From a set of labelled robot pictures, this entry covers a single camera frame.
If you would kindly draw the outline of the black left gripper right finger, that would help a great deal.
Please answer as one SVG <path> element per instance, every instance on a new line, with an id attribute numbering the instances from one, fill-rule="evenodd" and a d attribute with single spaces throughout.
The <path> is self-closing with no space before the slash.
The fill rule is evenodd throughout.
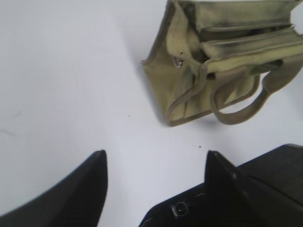
<path id="1" fill-rule="evenodd" d="M 213 226 L 300 227 L 303 148 L 285 144 L 241 166 L 209 151 L 205 195 Z"/>

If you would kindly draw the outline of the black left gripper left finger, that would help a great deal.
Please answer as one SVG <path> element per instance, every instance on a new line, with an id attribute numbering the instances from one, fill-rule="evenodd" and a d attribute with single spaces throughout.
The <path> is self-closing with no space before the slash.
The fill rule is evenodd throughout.
<path id="1" fill-rule="evenodd" d="M 107 155 L 92 153 L 54 187 L 1 216 L 2 227 L 96 227 L 108 187 Z"/>

